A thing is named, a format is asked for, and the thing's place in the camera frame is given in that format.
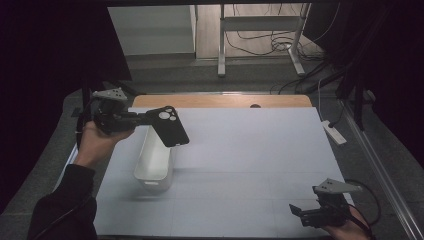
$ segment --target black cable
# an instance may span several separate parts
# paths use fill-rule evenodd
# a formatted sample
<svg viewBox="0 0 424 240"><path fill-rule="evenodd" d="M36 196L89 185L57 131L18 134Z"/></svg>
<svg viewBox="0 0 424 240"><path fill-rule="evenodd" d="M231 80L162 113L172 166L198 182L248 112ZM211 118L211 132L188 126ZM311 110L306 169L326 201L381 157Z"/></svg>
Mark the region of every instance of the black cable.
<svg viewBox="0 0 424 240"><path fill-rule="evenodd" d="M371 227L370 223L368 222L368 220L365 218L364 214L356 207L353 206L352 204L348 204L349 206L351 206L352 208L354 208L356 211L358 211L359 215L361 215L361 217L364 219L364 221L367 223L368 226Z"/></svg>
<svg viewBox="0 0 424 240"><path fill-rule="evenodd" d="M311 76L313 76L313 75L315 75L315 74L317 74L317 73L319 73L320 71L322 71L326 66L328 65L328 63L326 63L326 62L322 62L322 63L320 63L319 65L317 65L314 69L312 69L312 71L310 71L309 73L307 73L305 76L303 76L302 78L300 78L300 79L296 79L296 80L294 80L294 81L291 81L291 82L289 82L289 83L287 83L287 84L285 84L285 85L283 85L281 88L280 88L280 90L278 91L278 94L281 94L281 92L283 91L283 89L284 88L286 88L287 86L289 86L290 84L293 84L293 83L295 83L295 82L298 82L298 84L300 83L300 82L302 82L302 81L304 81L304 80L306 80L307 78L309 78L309 77L311 77ZM269 90L269 94L270 95L272 95L272 90L275 88L275 87L277 87L277 86L279 86L279 85L282 85L282 84L275 84L274 86L272 86L271 87L271 89Z"/></svg>
<svg viewBox="0 0 424 240"><path fill-rule="evenodd" d="M231 42L230 42L230 40L228 39L227 32L225 32L225 37L227 38L227 42L228 42L228 44L229 44L231 47L233 47L233 48L235 48L235 49L237 49L237 50L243 51L243 52L247 52L247 53L252 54L252 55L255 55L255 56L266 56L266 55L269 55L269 54L271 54L271 53L275 52L275 50L271 50L270 52L267 52L267 53L254 53L254 52L248 51L248 50L246 50L246 49L239 48L239 47L236 47L236 46L232 45L232 44L231 44Z"/></svg>
<svg viewBox="0 0 424 240"><path fill-rule="evenodd" d="M370 187L368 187L365 183L362 183L362 182L360 182L360 181L358 181L358 180L354 180L354 179L349 179L349 178L347 178L347 179L345 179L345 182L352 182L352 183L356 183L356 184L359 184L360 186L362 186L362 187L364 187L365 189L367 189L368 190L368 192L371 194L371 196L374 198L374 201L375 201L375 204L377 205L377 216L376 216L376 218L373 220L373 221L371 221L368 225L369 226L373 226L373 225L375 225L378 221L380 221L380 218L381 218L381 205L380 205L380 201L378 201L378 198L377 198L377 196L375 195L375 193L371 190L371 188Z"/></svg>
<svg viewBox="0 0 424 240"><path fill-rule="evenodd" d="M272 13L272 6L271 6L271 3L270 3L270 4L268 4L268 9L267 9L267 10L266 10L266 12L264 13L264 16L266 16L266 14L269 12L270 8L271 8L271 13Z"/></svg>
<svg viewBox="0 0 424 240"><path fill-rule="evenodd" d="M301 81L299 81L299 83L298 84L296 84L296 87L295 87L295 93L297 93L298 91L297 91L297 88L299 87L299 86L301 86L301 84L304 82L304 81L306 81L306 79L308 79L309 77L311 77L311 76L313 76L313 75L315 75L315 74L317 74L317 73L319 73L319 72L321 72L322 70L324 70L328 65L330 65L330 62L328 61L328 60L325 60L325 61L323 61L323 62L321 62L320 64L318 64L311 72L309 72L308 74L306 74L302 79L301 79Z"/></svg>
<svg viewBox="0 0 424 240"><path fill-rule="evenodd" d="M297 15L297 13L296 13L296 11L294 10L293 5L292 5L291 3L290 3L290 8L292 9L292 11L293 11L294 15Z"/></svg>
<svg viewBox="0 0 424 240"><path fill-rule="evenodd" d="M279 32L279 33L271 33L271 34L259 35L259 36L255 36L255 37L243 37L240 34L238 36L241 39L251 40L251 39L257 39L257 38L263 38L263 37L269 37L269 36L272 37L272 36L275 36L275 35L288 34L288 33L292 33L292 31L285 31L285 32Z"/></svg>
<svg viewBox="0 0 424 240"><path fill-rule="evenodd" d="M282 3L280 3L280 9L278 9L278 13L277 13L278 16L280 16L281 8L283 8L283 4Z"/></svg>
<svg viewBox="0 0 424 240"><path fill-rule="evenodd" d="M303 50L304 46L306 46L306 45L303 45L301 42L299 42L299 45L300 45L300 48L299 47L297 48L297 54L299 55L299 57L302 60L305 60L305 61L324 61L324 60L326 60L327 57L325 55L322 55L322 56L307 55L305 53L305 51Z"/></svg>
<svg viewBox="0 0 424 240"><path fill-rule="evenodd" d="M31 238L31 240L38 240L40 239L44 234L46 234L48 231L50 231L54 226L62 222L64 219L69 217L71 214L75 213L80 208L84 207L88 201L91 198L91 194L88 194L79 204L77 204L75 207L73 207L71 210L64 213L62 216L58 217L56 220L51 222L47 227L45 227L43 230L41 230L35 237Z"/></svg>
<svg viewBox="0 0 424 240"><path fill-rule="evenodd" d="M360 41L360 38L364 34L365 30L367 30L370 27L370 25L374 22L375 18L376 18L376 16L374 14L372 14L367 19L366 23L363 24L363 27L360 30L358 30L355 33L355 35L353 35L343 47L340 47L339 49L334 51L331 58L343 60L346 57L346 54L350 53L349 49L352 46L355 46L358 41Z"/></svg>
<svg viewBox="0 0 424 240"><path fill-rule="evenodd" d="M272 38L271 36L271 48L274 51L278 51L278 52L283 52L288 50L289 48L287 47L288 44L292 44L292 42L279 42L277 41L278 39L287 39L287 40L291 40L293 41L293 38L289 38L289 37L276 37L276 38Z"/></svg>
<svg viewBox="0 0 424 240"><path fill-rule="evenodd" d="M328 127L329 127L329 128L333 128L333 127L334 127L337 123L339 123L339 122L340 122L340 120L342 119L342 115L343 115L344 109L345 109L345 105L343 104L343 108L342 108L342 111L340 112L339 118L338 118L338 119L337 119L337 121L335 121L335 122L330 122L330 123L328 124Z"/></svg>
<svg viewBox="0 0 424 240"><path fill-rule="evenodd" d="M240 16L241 14L240 14L240 11L238 10L237 4L233 4L233 13L234 13L234 16L236 16L236 12L235 12L234 8L237 10L237 13Z"/></svg>
<svg viewBox="0 0 424 240"><path fill-rule="evenodd" d="M303 4L304 4L304 3L302 3L302 7L300 8L299 16L302 14L302 11L303 11Z"/></svg>
<svg viewBox="0 0 424 240"><path fill-rule="evenodd" d="M280 88L280 90L278 91L278 95L280 95L281 91L283 91L283 89L284 89L285 87L287 87L288 85L293 84L293 83L295 83L295 82L297 82L297 81L300 81L300 79L297 79L297 80L291 81L291 82L289 82L289 83L286 83L284 86L282 86L282 87ZM272 89L274 89L275 87L277 87L277 86L279 86L279 85L281 85L281 84L275 84L274 86L272 86L272 87L271 87L271 89L269 89L269 95L272 95Z"/></svg>
<svg viewBox="0 0 424 240"><path fill-rule="evenodd" d="M332 203L328 202L328 201L324 201L324 200L317 200L320 204L323 203L322 205L326 205L329 206L331 208L333 208L334 210L336 210L337 212L339 212L340 214L342 214L345 218L349 219L351 222L355 223L358 227L360 227L367 235L368 237L371 237L371 239L375 239L372 230L369 226L366 226L364 223L362 223L361 221L359 221L356 217L352 216L352 214L346 214L344 211L342 211L339 207L333 205Z"/></svg>
<svg viewBox="0 0 424 240"><path fill-rule="evenodd" d="M97 100L97 98L90 98L90 101L88 101L88 103L84 107L84 110L78 116L77 126L76 126L76 130L75 130L76 141L77 141L77 149L79 149L79 146L80 146L80 143L81 143L82 130L84 128L84 125L87 121L91 120L91 113L89 113L88 111L91 111L90 106L91 106L91 104L93 103L94 100Z"/></svg>
<svg viewBox="0 0 424 240"><path fill-rule="evenodd" d="M340 9L340 3L337 6L337 10L336 10L336 13L334 14L334 18L331 21L330 25L328 26L327 30L323 34L321 34L321 36L319 36L318 38L315 38L314 40L311 40L309 43L305 44L304 46L309 45L309 44L311 44L311 43L313 43L313 42L321 39L323 36L325 36L328 33L328 31L332 28L332 26L334 24L334 21L336 20L336 17L338 15L339 9ZM307 61L321 61L321 60L323 60L323 57L316 57L316 56L308 56L308 55L306 55L305 52L303 51L304 46L301 45L301 49L299 49L299 48L297 49L297 51L298 51L299 55L301 56L301 58L303 58L304 60L307 60Z"/></svg>

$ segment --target white cable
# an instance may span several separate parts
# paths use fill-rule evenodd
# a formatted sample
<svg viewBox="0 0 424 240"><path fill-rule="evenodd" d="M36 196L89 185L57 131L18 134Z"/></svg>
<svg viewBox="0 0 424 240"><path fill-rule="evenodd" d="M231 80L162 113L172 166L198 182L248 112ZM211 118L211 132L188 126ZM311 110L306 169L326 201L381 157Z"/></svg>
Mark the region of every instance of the white cable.
<svg viewBox="0 0 424 240"><path fill-rule="evenodd" d="M327 30L326 30L326 31L325 31L325 32L324 32L321 36L319 36L318 38L316 38L316 39L314 39L314 40L311 40L309 43L307 43L307 44L303 45L303 47L305 47L305 46L307 46L307 45L311 44L312 42L315 42L315 41L317 41L317 40L321 39L322 37L324 37L324 36L325 36L325 34L327 34L327 33L328 33L328 31L330 31L331 27L333 26L334 22L336 21L336 17L337 17L337 15L338 15L338 13L339 13L339 9L340 9L340 2L339 2L339 4L337 5L336 13L334 14L333 20L331 21L331 24L330 24L330 26L328 26Z"/></svg>
<svg viewBox="0 0 424 240"><path fill-rule="evenodd" d="M323 121L322 114L321 114L321 91L320 91L321 80L322 78L318 81L318 114L321 121Z"/></svg>

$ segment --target dark curtain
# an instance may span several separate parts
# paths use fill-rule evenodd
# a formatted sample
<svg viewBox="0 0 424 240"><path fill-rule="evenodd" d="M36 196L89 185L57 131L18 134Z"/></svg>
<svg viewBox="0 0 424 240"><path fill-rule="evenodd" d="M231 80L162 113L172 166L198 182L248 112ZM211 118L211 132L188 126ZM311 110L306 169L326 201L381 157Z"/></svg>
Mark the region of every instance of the dark curtain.
<svg viewBox="0 0 424 240"><path fill-rule="evenodd" d="M375 113L424 167L423 12L421 0L397 1L367 53L364 82Z"/></svg>
<svg viewBox="0 0 424 240"><path fill-rule="evenodd" d="M49 141L64 98L131 76L105 6L0 6L0 212Z"/></svg>

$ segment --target white table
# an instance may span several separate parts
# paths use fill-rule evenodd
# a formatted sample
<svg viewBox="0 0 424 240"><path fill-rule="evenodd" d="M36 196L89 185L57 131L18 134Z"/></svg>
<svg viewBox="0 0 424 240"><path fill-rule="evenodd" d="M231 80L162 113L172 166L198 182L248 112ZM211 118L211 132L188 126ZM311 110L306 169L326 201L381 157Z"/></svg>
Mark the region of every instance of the white table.
<svg viewBox="0 0 424 240"><path fill-rule="evenodd" d="M315 108L177 110L190 143L175 149L170 189L151 194L134 178L147 130L138 127L116 146L97 195L99 235L325 234L303 227L289 208L318 208L312 186L328 177L343 181Z"/></svg>

